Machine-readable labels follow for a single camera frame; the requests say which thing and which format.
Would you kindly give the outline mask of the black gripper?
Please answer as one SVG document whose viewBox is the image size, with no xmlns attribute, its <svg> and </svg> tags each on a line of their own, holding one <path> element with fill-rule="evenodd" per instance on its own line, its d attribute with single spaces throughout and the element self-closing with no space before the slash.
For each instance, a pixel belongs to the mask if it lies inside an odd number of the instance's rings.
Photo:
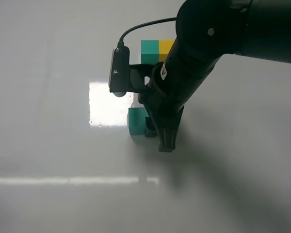
<svg viewBox="0 0 291 233">
<path fill-rule="evenodd" d="M 139 95 L 138 101 L 144 105 L 148 113 L 148 117 L 145 117 L 145 137 L 156 137 L 158 131 L 159 151 L 172 152 L 176 148 L 184 104 L 178 104 L 173 97 L 168 97 L 163 91 L 160 74 L 162 66 L 162 62 L 154 65 L 150 81 L 146 85 L 148 90 Z"/>
</svg>

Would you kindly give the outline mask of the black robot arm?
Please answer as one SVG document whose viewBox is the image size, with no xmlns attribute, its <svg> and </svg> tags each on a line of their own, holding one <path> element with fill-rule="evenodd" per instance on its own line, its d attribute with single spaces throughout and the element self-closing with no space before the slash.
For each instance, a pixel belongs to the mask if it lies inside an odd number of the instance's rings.
<svg viewBox="0 0 291 233">
<path fill-rule="evenodd" d="M 291 0 L 187 0 L 176 18 L 176 38 L 149 75 L 139 99 L 171 152 L 184 105 L 225 54 L 291 64 Z"/>
</svg>

